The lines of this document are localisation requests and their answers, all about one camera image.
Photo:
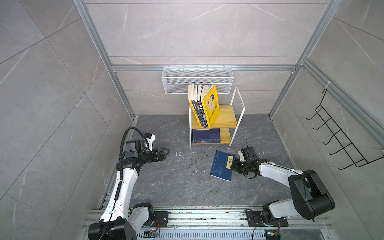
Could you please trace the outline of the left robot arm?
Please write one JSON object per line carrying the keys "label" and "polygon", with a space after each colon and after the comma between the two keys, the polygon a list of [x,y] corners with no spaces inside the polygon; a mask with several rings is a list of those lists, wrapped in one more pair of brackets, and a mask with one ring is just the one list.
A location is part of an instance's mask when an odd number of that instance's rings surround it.
{"label": "left robot arm", "polygon": [[153,149],[152,141],[125,141],[121,145],[112,196],[99,222],[90,225],[89,240],[136,240],[140,229],[150,227],[156,220],[151,203],[130,209],[140,169],[145,164],[164,161],[170,153],[164,147]]}

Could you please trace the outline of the black book white characters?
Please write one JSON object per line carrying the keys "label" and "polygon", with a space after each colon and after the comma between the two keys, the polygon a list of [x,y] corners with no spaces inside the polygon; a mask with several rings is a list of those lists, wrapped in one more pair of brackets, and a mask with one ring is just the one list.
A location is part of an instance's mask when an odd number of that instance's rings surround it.
{"label": "black book white characters", "polygon": [[208,122],[206,120],[206,115],[205,115],[205,111],[204,111],[204,108],[203,108],[203,102],[202,102],[202,90],[203,90],[203,85],[198,85],[197,100],[198,100],[199,109],[200,109],[200,112],[201,112],[201,115],[202,115],[202,121],[203,121],[204,127],[208,128]]}

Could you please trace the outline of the yellow cartoon book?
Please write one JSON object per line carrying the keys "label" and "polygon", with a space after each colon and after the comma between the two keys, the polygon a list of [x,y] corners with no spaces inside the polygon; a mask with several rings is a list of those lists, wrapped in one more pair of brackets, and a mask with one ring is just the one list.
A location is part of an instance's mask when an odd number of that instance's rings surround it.
{"label": "yellow cartoon book", "polygon": [[220,114],[219,98],[216,85],[204,85],[201,93],[201,103],[203,105],[208,128],[212,128]]}

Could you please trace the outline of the blue book yellow label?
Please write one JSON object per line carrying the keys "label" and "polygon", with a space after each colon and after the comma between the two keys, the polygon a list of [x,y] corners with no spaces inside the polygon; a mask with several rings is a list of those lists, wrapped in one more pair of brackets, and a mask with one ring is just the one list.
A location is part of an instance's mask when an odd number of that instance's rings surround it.
{"label": "blue book yellow label", "polygon": [[232,180],[232,164],[234,160],[235,154],[216,151],[210,175],[230,182]]}

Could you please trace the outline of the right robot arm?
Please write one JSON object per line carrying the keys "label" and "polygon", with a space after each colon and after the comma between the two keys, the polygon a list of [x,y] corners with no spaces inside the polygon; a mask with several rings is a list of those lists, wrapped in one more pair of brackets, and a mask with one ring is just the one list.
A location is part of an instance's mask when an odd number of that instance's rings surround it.
{"label": "right robot arm", "polygon": [[254,178],[272,179],[290,189],[290,199],[263,205],[260,218],[265,226],[272,226],[286,217],[302,217],[314,221],[315,217],[336,207],[333,197],[315,171],[289,169],[262,160],[253,147],[241,149],[239,157],[232,161],[230,167],[245,177],[251,173]]}

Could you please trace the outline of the purple portrait book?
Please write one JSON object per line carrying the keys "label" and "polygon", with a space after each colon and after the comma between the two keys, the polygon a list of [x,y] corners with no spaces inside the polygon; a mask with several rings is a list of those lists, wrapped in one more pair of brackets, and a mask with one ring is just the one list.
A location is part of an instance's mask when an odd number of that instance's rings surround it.
{"label": "purple portrait book", "polygon": [[199,118],[200,126],[202,128],[204,128],[205,127],[205,123],[204,123],[203,116],[202,116],[202,113],[201,113],[201,110],[200,110],[200,107],[199,107],[199,104],[198,104],[197,93],[198,93],[198,86],[197,85],[192,85],[191,86],[191,94],[192,94],[191,100],[192,100],[192,104],[194,106],[196,115]]}
{"label": "purple portrait book", "polygon": [[207,124],[207,121],[205,119],[203,104],[201,101],[202,87],[203,87],[203,85],[195,85],[195,102],[198,104],[198,108],[199,108],[199,112],[200,112],[200,116],[201,116],[202,127],[207,128],[208,124]]}

